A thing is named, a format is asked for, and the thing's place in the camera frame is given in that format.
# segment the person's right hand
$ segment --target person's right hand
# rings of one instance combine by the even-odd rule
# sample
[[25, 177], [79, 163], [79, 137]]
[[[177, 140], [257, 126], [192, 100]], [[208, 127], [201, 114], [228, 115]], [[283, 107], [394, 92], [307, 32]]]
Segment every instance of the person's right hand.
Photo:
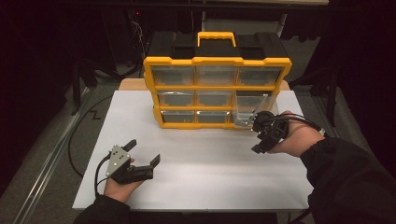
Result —
[[[282, 114], [288, 115], [292, 113], [285, 111]], [[290, 119], [288, 137], [281, 143], [276, 144], [268, 153], [284, 152], [294, 157], [300, 157], [305, 151], [322, 139], [324, 137], [314, 128], [298, 120]]]

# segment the black fabric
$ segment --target black fabric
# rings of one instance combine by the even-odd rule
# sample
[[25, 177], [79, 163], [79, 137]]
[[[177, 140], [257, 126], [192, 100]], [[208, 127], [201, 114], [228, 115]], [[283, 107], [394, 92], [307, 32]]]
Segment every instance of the black fabric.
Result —
[[368, 152], [328, 138], [301, 160], [314, 187], [308, 203], [316, 223], [396, 223], [396, 180]]

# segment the black jacket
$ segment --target black jacket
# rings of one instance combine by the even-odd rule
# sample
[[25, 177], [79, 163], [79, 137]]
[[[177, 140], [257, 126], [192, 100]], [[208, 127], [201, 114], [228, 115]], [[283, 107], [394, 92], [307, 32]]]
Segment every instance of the black jacket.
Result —
[[[308, 204], [317, 224], [396, 223], [396, 180], [368, 152], [338, 138], [302, 156], [314, 187]], [[75, 223], [129, 223], [129, 206], [99, 196]]]

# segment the person's right arm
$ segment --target person's right arm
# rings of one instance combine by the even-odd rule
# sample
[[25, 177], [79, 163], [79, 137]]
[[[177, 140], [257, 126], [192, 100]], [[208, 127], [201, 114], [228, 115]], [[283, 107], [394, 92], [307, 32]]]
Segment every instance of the person's right arm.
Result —
[[291, 120], [288, 137], [270, 151], [277, 152], [304, 163], [317, 224], [396, 223], [396, 180], [362, 148]]

